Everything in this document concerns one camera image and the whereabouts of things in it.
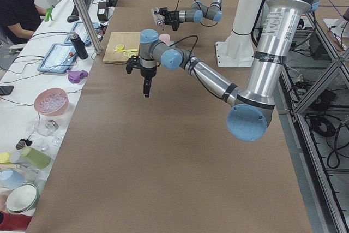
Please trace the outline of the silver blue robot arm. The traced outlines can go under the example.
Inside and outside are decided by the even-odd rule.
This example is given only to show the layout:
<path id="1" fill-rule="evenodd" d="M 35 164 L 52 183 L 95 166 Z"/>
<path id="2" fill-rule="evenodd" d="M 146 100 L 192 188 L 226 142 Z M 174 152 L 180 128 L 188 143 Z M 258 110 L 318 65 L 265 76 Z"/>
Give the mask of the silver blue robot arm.
<path id="1" fill-rule="evenodd" d="M 222 18 L 222 0 L 212 0 L 210 5 L 204 5 L 199 0 L 193 0 L 193 4 L 187 10 L 170 11 L 167 7 L 151 9 L 153 20 L 157 26 L 164 28 L 171 26 L 173 31 L 177 31 L 182 23 L 202 23 L 203 19 L 218 23 Z"/>
<path id="2" fill-rule="evenodd" d="M 158 66 L 184 69 L 213 96 L 228 103 L 227 127 L 243 141 L 262 137 L 272 120 L 273 94 L 291 50 L 303 14 L 315 11 L 320 0 L 239 0 L 231 35 L 216 52 L 227 67 L 249 67 L 243 88 L 220 75 L 191 50 L 167 45 L 153 29 L 140 33 L 136 67 L 144 78 L 143 93 L 150 94 Z"/>

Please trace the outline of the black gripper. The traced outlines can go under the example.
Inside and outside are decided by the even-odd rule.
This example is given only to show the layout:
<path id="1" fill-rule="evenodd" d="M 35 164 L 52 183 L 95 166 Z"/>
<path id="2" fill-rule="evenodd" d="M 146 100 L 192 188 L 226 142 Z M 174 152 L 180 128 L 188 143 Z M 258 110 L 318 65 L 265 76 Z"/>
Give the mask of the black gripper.
<path id="1" fill-rule="evenodd" d="M 168 11 L 167 7 L 159 8 L 159 14 L 163 16 L 165 25 L 171 26 L 173 31 L 179 29 L 180 20 L 178 11 Z"/>
<path id="2" fill-rule="evenodd" d="M 146 98 L 149 98 L 150 91 L 151 91 L 151 85 L 152 85 L 152 78 L 156 76 L 157 68 L 156 67 L 152 67 L 152 68 L 144 68 L 144 67 L 142 67 L 140 69 L 140 72 L 141 72 L 141 76 L 144 77 L 143 95 Z"/>

